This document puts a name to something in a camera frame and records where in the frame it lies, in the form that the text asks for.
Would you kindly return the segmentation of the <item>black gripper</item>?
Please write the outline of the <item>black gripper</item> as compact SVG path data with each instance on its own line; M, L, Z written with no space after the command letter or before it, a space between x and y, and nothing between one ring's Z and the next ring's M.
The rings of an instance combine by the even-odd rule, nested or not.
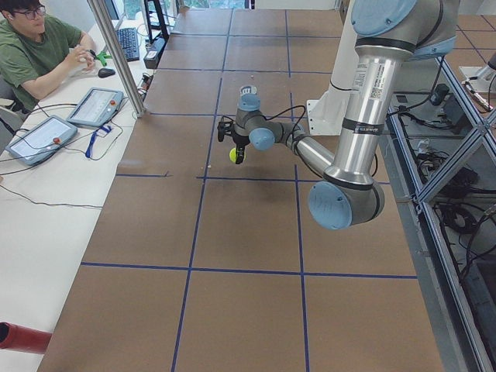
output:
M248 136L244 136L238 134L236 131L232 131L232 139L236 144L235 148L235 164L241 164L245 158L245 146L250 144L250 138Z

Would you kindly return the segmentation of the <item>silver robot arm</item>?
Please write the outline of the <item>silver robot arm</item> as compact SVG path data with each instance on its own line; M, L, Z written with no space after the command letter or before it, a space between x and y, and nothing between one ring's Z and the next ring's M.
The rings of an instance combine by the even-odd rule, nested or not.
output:
M243 162L249 144L268 150L282 143L292 150L322 178L308 196L320 226L346 229L375 219L383 210L384 192L370 167L398 73L407 60L441 57L453 49L459 7L458 1L354 3L350 23L357 34L358 61L335 153L299 125L267 119L253 86L241 88L236 118L218 124L218 139L232 137L235 164Z

